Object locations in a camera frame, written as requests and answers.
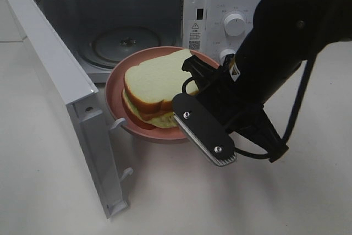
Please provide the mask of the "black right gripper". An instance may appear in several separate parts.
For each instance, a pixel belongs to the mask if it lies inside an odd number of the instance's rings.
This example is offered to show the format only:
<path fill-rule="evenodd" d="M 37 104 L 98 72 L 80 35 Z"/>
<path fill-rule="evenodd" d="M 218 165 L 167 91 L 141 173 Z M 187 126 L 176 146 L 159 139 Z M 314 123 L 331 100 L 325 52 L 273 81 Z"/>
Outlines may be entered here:
<path fill-rule="evenodd" d="M 255 154 L 236 147 L 238 154 L 275 162 L 289 149 L 263 110 L 263 104 L 249 102 L 235 93 L 228 68 L 214 68 L 193 55 L 184 61 L 181 69 L 191 74 L 183 86 L 191 81 L 196 83 L 200 88 L 197 100 L 220 122 L 226 133 L 236 132 L 266 150 L 265 154 Z"/>

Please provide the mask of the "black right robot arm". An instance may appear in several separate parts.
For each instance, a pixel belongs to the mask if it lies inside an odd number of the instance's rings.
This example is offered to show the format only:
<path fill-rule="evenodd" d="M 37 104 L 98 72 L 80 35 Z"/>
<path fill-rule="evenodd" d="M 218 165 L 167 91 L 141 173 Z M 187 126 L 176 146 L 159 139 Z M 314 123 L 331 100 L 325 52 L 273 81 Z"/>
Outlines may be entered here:
<path fill-rule="evenodd" d="M 215 68 L 197 56 L 183 71 L 199 88 L 173 98 L 174 118 L 216 166 L 237 155 L 274 162 L 287 151 L 317 55 L 330 43 L 351 40 L 351 0 L 261 0 L 253 28 L 234 54 Z M 265 102 L 304 64 L 283 136 L 264 112 Z"/>

